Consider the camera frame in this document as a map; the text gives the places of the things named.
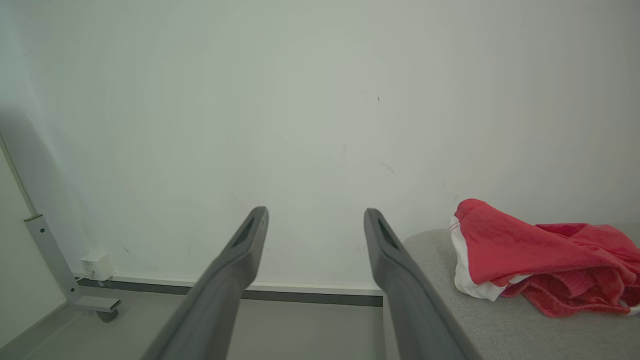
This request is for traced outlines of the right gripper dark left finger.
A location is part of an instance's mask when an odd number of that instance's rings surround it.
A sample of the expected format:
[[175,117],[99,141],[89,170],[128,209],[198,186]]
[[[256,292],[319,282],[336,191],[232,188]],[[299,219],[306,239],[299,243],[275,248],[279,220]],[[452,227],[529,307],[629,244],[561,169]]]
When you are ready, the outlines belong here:
[[224,360],[243,292],[258,275],[269,226],[253,208],[222,252],[187,292],[144,353],[144,360]]

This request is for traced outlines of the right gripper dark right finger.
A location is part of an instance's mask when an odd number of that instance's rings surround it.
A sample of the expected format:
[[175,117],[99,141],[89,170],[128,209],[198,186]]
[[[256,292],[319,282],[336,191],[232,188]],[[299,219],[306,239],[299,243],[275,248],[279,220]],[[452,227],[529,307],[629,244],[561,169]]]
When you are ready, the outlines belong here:
[[372,276],[382,291],[387,358],[480,359],[480,354],[384,215],[375,208],[366,209],[363,226]]

